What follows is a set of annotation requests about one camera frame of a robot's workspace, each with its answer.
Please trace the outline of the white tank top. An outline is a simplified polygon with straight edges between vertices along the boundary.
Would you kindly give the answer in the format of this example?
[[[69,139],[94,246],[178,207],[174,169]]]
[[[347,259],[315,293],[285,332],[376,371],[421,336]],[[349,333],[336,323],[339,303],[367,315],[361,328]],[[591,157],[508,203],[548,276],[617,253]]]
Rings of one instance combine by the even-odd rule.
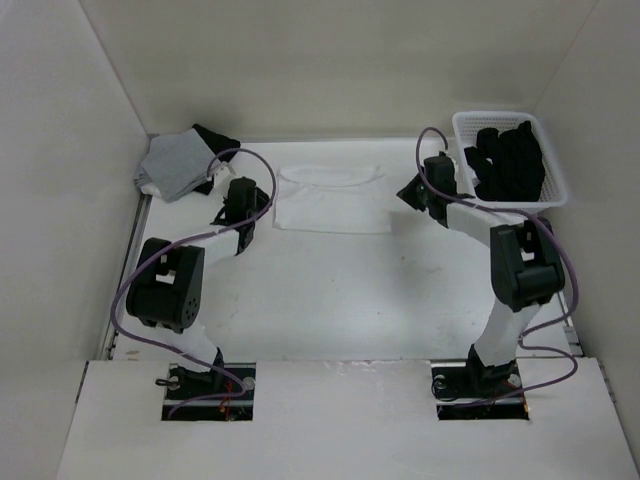
[[[378,166],[283,167],[278,172],[273,226],[313,233],[387,234],[387,200],[387,181]]]

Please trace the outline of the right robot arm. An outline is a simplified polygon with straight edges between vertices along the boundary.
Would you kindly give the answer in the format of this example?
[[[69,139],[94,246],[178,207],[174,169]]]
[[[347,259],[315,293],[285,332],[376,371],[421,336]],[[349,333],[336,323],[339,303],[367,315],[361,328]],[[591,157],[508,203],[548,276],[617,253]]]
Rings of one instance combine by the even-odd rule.
[[[465,366],[454,375],[460,389],[473,397],[487,397],[515,372],[523,333],[565,286],[551,224],[526,212],[484,207],[458,193],[453,160],[444,153],[419,162],[418,174],[397,197],[489,249],[494,305]]]

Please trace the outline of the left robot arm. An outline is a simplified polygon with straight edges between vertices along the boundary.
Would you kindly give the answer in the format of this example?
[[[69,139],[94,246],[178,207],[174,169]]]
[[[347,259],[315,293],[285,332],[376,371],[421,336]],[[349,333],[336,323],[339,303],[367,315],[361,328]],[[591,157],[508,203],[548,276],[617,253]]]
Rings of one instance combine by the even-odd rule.
[[[224,387],[222,352],[204,332],[197,319],[202,304],[205,270],[238,256],[254,238],[253,217],[269,204],[269,196],[247,177],[230,181],[223,206],[208,226],[206,239],[169,249],[170,242],[152,237],[145,241],[139,257],[143,264],[152,255],[162,255],[131,283],[127,313],[156,331],[157,341],[183,356],[204,362],[190,375],[190,386],[206,399]]]

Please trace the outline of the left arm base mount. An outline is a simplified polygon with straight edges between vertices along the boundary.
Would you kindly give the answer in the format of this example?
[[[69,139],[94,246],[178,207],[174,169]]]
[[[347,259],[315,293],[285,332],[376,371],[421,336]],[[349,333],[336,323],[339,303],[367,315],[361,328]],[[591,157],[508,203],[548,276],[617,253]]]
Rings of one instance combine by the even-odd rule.
[[[255,363],[231,363],[226,369],[244,384],[216,372],[196,372],[171,364],[155,384],[164,389],[162,421],[245,422],[253,420],[257,368]]]

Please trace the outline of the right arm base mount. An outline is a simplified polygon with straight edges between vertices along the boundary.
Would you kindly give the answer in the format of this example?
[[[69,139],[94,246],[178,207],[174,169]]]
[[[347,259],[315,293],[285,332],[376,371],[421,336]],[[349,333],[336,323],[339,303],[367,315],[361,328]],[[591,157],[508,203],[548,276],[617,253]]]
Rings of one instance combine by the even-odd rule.
[[[494,378],[477,381],[464,363],[436,363],[431,366],[431,393],[441,421],[529,420],[515,362]]]

